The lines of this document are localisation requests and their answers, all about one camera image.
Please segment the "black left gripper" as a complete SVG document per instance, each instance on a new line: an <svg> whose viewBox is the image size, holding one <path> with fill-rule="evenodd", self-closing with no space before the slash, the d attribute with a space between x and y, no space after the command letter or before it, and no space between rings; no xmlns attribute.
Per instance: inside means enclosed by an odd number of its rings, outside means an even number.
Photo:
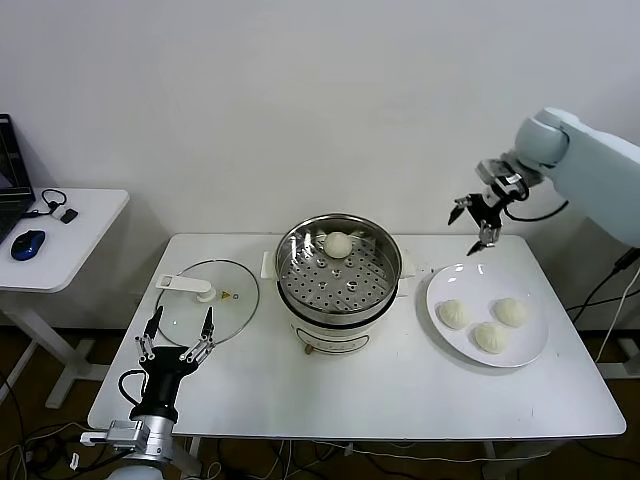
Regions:
<svg viewBox="0 0 640 480"><path fill-rule="evenodd" d="M154 347L162 314L163 307L157 307L143 334L135 337L138 360L148 374L148 381L141 402L130 412L131 419L149 415L177 419L175 402L182 379L194 373L198 368L196 363L203 363L215 348L212 307L207 310L199 340L188 349L177 346Z"/></svg>

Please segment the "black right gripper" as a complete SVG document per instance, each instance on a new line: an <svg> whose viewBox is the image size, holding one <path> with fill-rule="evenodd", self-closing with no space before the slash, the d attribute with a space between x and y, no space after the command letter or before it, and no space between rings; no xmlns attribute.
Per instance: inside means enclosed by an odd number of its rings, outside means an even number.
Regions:
<svg viewBox="0 0 640 480"><path fill-rule="evenodd" d="M506 206L529 197L529 187L519 174L492 177L482 193L470 194L454 200L448 218L453 224L467 209L479 226L478 240L467 252L468 256L495 246L502 227L501 214Z"/></svg>

